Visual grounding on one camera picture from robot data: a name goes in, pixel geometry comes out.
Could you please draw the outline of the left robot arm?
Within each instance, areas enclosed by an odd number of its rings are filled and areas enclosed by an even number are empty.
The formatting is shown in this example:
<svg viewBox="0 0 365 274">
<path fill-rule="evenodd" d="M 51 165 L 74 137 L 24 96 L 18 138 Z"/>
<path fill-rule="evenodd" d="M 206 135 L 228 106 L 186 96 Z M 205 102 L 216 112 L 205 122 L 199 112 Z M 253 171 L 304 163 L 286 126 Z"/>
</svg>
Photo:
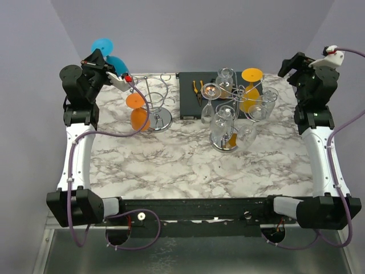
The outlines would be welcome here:
<svg viewBox="0 0 365 274">
<path fill-rule="evenodd" d="M 119 198 L 101 198 L 90 186 L 91 150 L 99 121 L 96 97 L 110 84 L 109 72 L 115 68 L 95 49 L 80 65 L 68 65 L 59 73 L 66 93 L 67 148 L 60 181 L 56 191 L 47 194 L 46 203 L 61 227 L 99 224 L 104 218 L 121 225 L 127 217 Z"/>
</svg>

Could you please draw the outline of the ribbed clear wine glass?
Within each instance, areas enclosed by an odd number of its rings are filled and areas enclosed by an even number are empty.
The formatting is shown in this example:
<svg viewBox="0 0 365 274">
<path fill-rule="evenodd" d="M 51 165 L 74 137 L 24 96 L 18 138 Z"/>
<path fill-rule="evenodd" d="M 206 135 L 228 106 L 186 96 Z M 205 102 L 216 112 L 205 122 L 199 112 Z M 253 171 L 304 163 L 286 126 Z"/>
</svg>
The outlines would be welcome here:
<svg viewBox="0 0 365 274">
<path fill-rule="evenodd" d="M 221 90 L 220 99 L 230 97 L 233 88 L 233 74 L 234 70 L 232 68 L 224 67 L 218 70 L 215 83 Z"/>
</svg>

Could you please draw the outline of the blue plastic goblet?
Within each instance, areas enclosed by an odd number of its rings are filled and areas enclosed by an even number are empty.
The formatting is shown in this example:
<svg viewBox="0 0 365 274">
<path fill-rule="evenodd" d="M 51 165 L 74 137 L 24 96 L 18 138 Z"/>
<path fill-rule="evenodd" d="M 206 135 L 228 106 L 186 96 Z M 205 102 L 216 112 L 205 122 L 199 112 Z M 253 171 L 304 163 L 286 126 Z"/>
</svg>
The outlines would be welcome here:
<svg viewBox="0 0 365 274">
<path fill-rule="evenodd" d="M 122 76 L 125 73 L 129 74 L 129 69 L 125 63 L 120 58 L 111 55 L 113 52 L 113 42 L 110 39 L 100 38 L 95 40 L 91 46 L 91 52 L 94 52 L 96 49 L 101 51 L 107 63 L 114 66 L 118 76 Z"/>
</svg>

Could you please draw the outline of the clear stemmed glass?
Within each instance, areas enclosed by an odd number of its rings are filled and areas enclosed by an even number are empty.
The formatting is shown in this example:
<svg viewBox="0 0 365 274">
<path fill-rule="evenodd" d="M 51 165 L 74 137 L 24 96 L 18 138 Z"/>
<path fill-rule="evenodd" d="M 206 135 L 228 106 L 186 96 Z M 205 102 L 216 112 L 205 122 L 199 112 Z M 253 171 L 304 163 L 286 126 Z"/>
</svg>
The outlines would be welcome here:
<svg viewBox="0 0 365 274">
<path fill-rule="evenodd" d="M 215 115 L 212 101 L 220 97 L 221 89 L 216 83 L 207 83 L 202 86 L 201 94 L 208 101 L 205 107 L 202 109 L 201 122 L 202 124 L 208 125 L 211 123 Z"/>
</svg>

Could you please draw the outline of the yellow plastic goblet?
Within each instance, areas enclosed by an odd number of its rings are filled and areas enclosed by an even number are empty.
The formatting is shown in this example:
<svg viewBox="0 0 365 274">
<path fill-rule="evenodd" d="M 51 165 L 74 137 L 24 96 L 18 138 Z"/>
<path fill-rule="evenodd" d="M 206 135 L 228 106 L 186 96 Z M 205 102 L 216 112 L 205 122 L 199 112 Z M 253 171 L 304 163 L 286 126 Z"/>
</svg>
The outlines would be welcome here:
<svg viewBox="0 0 365 274">
<path fill-rule="evenodd" d="M 244 94 L 240 102 L 240 110 L 244 113 L 248 113 L 249 108 L 255 105 L 256 100 L 260 94 L 256 88 L 257 83 L 261 83 L 263 72 L 258 68 L 247 68 L 245 69 L 241 77 L 243 80 L 248 82 L 248 86 L 245 87 Z"/>
</svg>

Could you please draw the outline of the clear glass with reflection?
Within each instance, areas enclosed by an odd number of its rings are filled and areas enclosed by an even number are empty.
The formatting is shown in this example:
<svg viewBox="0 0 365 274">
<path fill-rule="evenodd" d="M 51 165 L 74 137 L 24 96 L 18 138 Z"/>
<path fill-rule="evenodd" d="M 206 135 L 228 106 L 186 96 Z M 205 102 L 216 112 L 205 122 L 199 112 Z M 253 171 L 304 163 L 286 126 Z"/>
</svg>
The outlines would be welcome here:
<svg viewBox="0 0 365 274">
<path fill-rule="evenodd" d="M 262 89 L 262 105 L 267 109 L 268 119 L 275 108 L 276 100 L 278 99 L 278 91 L 272 87 L 264 87 Z"/>
</svg>

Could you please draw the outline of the scroll arm chrome glass rack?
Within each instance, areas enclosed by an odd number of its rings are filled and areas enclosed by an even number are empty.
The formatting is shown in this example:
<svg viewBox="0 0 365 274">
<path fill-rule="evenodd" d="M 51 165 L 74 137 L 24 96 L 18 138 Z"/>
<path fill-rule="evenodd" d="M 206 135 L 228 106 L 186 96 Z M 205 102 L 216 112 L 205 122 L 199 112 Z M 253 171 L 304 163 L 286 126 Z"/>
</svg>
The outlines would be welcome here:
<svg viewBox="0 0 365 274">
<path fill-rule="evenodd" d="M 238 79 L 237 78 L 238 78 L 237 73 L 234 71 L 232 93 L 231 93 L 230 97 L 227 98 L 227 99 L 231 99 L 230 101 L 233 101 L 233 108 L 236 112 L 236 115 L 233 119 L 233 124 L 231 126 L 231 129 L 228 131 L 228 134 L 226 135 L 226 137 L 223 137 L 221 145 L 217 145 L 217 144 L 213 143 L 211 141 L 211 137 L 209 135 L 209 140 L 210 140 L 211 146 L 219 152 L 227 152 L 228 153 L 228 152 L 233 152 L 233 151 L 239 149 L 239 147 L 236 145 L 236 137 L 237 137 L 238 130 L 243 125 L 251 123 L 251 121 L 247 118 L 247 113 L 244 113 L 243 111 L 240 110 L 240 102 L 241 102 L 242 96 L 244 94 L 245 87 L 241 84 L 238 85 Z M 256 100 L 255 105 L 256 104 L 257 105 L 262 105 L 262 94 Z M 224 105 L 228 105 L 228 104 L 224 104 L 224 103 L 219 104 L 215 108 L 215 114 L 219 110 L 219 108 L 224 106 Z"/>
</svg>

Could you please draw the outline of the orange plastic goblet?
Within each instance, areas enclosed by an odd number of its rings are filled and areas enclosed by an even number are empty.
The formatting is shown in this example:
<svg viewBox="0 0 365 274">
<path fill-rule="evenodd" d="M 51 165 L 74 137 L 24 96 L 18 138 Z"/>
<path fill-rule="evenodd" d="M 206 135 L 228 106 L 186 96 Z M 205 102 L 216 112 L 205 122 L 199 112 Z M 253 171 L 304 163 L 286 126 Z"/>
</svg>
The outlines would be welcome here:
<svg viewBox="0 0 365 274">
<path fill-rule="evenodd" d="M 131 126 L 134 130 L 138 130 L 145 122 L 147 111 L 143 109 L 145 102 L 141 95 L 133 93 L 127 96 L 126 104 L 129 108 L 132 108 L 131 112 Z"/>
</svg>

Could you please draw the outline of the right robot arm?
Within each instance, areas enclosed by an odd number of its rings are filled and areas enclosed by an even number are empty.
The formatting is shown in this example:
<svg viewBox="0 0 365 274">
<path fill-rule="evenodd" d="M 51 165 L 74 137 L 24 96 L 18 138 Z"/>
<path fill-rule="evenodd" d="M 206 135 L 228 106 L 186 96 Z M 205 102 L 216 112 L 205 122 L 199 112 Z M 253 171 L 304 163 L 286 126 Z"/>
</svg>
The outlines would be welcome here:
<svg viewBox="0 0 365 274">
<path fill-rule="evenodd" d="M 288 76 L 288 83 L 296 89 L 294 121 L 310 158 L 314 187 L 312 197 L 304 200 L 273 196 L 272 204 L 262 210 L 263 219 L 270 224 L 285 215 L 302 228 L 341 230 L 362 208 L 344 182 L 334 140 L 338 128 L 327 105 L 337 90 L 336 68 L 343 61 L 344 52 L 330 46 L 322 59 L 298 52 L 282 62 L 278 76 Z"/>
</svg>

